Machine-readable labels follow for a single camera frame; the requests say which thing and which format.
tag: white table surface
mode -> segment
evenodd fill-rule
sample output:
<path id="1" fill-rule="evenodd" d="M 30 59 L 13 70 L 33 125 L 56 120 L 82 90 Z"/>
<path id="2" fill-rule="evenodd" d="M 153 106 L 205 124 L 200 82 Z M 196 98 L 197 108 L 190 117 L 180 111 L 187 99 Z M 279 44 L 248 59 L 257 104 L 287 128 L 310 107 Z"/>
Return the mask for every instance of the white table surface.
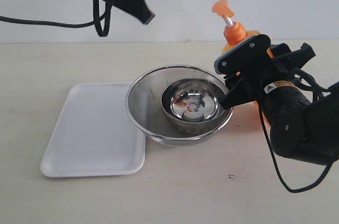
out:
<path id="1" fill-rule="evenodd" d="M 287 43 L 297 49 L 305 40 Z M 307 40 L 317 54 L 305 69 L 330 86 L 339 80 L 337 40 Z M 128 82 L 165 64 L 212 71 L 223 42 L 0 45 L 0 223 L 335 223 L 339 168 L 310 192 L 278 181 L 257 109 L 235 109 L 205 143 L 169 148 L 147 142 L 136 174 L 53 180 L 40 161 L 69 89 Z M 290 186 L 322 167 L 279 158 Z"/>

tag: small metal bowl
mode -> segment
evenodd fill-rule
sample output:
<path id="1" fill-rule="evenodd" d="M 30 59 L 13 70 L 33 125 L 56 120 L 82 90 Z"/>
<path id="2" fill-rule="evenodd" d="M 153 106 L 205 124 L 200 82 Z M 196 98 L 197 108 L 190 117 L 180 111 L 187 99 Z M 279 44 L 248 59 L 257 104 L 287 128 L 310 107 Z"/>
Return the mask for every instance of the small metal bowl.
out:
<path id="1" fill-rule="evenodd" d="M 205 133 L 225 110 L 219 98 L 227 94 L 210 80 L 184 78 L 169 85 L 162 93 L 162 111 L 170 123 L 185 133 Z"/>
<path id="2" fill-rule="evenodd" d="M 216 112 L 205 112 L 206 115 L 203 118 L 199 117 L 202 121 L 194 119 L 195 115 L 198 116 L 198 112 L 195 115 L 184 115 L 183 119 L 176 117 L 174 121 L 168 116 L 180 116 L 180 112 L 174 107 L 172 113 L 166 112 L 163 110 L 164 106 L 168 109 L 170 105 L 163 106 L 162 104 L 162 98 L 167 92 L 180 95 L 182 91 L 185 91 L 186 86 L 193 89 L 196 88 L 196 83 L 201 85 L 202 82 L 206 93 L 213 93 L 210 96 L 215 105 L 217 105 L 215 97 L 218 98 L 219 93 L 228 92 L 222 80 L 197 67 L 170 65 L 150 70 L 130 86 L 126 96 L 127 113 L 144 134 L 160 144 L 182 147 L 204 142 L 226 125 L 233 109 L 223 110 L 218 103 Z M 178 87 L 182 91 L 173 91 L 173 87 Z"/>

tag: yellow warning sticker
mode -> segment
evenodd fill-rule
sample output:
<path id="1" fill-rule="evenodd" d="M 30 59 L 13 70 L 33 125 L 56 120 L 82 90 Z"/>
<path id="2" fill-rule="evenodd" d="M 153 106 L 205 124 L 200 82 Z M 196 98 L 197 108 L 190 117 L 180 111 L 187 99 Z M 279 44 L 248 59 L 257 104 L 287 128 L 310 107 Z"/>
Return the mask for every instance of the yellow warning sticker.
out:
<path id="1" fill-rule="evenodd" d="M 270 93 L 271 91 L 273 91 L 274 89 L 277 89 L 278 87 L 282 87 L 282 86 L 292 86 L 295 87 L 295 85 L 289 81 L 285 81 L 285 80 L 281 80 L 281 81 L 276 81 L 273 83 L 270 83 L 268 85 L 266 85 L 264 87 L 264 92 L 266 94 Z"/>

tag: orange bottle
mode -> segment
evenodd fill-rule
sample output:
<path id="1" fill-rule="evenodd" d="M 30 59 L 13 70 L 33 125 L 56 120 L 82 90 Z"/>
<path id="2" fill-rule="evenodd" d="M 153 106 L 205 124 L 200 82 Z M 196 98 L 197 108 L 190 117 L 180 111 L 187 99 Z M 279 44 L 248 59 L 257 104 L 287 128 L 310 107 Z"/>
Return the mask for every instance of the orange bottle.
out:
<path id="1" fill-rule="evenodd" d="M 233 17 L 235 13 L 228 7 L 228 2 L 226 0 L 216 2 L 212 7 L 212 11 L 218 16 L 221 16 L 226 23 L 224 36 L 227 40 L 227 44 L 223 48 L 222 53 L 225 53 L 246 38 L 260 34 L 260 32 L 256 30 L 246 31 L 243 24 L 237 21 L 232 21 L 231 17 Z M 270 49 L 267 53 L 270 57 L 273 57 Z"/>

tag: white plastic tray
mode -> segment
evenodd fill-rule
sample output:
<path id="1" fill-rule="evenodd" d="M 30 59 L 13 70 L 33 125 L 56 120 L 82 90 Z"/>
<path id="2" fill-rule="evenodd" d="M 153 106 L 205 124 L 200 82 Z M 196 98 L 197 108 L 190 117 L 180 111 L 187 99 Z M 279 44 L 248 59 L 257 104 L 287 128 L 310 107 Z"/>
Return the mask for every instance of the white plastic tray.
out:
<path id="1" fill-rule="evenodd" d="M 131 83 L 81 84 L 64 104 L 41 171 L 47 177 L 126 175 L 145 160 L 145 135 L 129 119 Z"/>

